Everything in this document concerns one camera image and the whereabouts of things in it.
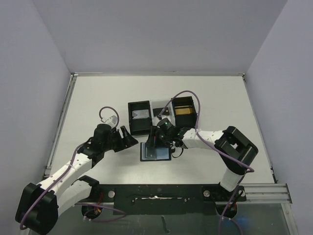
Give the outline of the silver grey card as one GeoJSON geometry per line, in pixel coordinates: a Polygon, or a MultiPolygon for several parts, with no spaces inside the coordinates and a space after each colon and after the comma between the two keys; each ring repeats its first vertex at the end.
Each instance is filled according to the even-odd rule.
{"type": "Polygon", "coordinates": [[[144,157],[147,161],[154,161],[157,159],[157,149],[155,147],[146,147],[144,157]]]}

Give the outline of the black leather card holder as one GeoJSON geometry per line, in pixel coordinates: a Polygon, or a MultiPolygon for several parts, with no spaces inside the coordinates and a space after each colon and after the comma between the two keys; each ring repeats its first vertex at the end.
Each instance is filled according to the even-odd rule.
{"type": "Polygon", "coordinates": [[[175,148],[164,147],[147,147],[146,143],[140,143],[140,161],[154,162],[154,161],[171,161],[183,154],[184,149],[181,150],[178,156],[174,156],[175,148]]]}

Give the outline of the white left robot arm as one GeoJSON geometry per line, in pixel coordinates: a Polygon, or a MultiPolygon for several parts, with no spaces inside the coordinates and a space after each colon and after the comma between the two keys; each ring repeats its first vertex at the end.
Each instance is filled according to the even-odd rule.
{"type": "Polygon", "coordinates": [[[117,129],[108,124],[97,125],[93,136],[75,148],[69,162],[41,182],[25,186],[15,215],[20,230],[49,233],[60,214],[60,198],[73,188],[75,181],[79,181],[80,187],[75,196],[82,194],[88,201],[96,200],[100,189],[80,180],[81,175],[95,167],[106,152],[120,152],[137,144],[125,126],[117,129]]]}

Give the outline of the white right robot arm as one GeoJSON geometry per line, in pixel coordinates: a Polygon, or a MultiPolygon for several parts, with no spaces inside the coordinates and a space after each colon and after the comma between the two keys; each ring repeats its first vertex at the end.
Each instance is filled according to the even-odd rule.
{"type": "Polygon", "coordinates": [[[153,126],[145,145],[148,148],[200,148],[216,151],[226,165],[218,187],[218,195],[223,200],[229,200],[235,195],[235,188],[245,174],[254,172],[250,165],[259,152],[255,144],[234,126],[221,131],[153,126]]]}

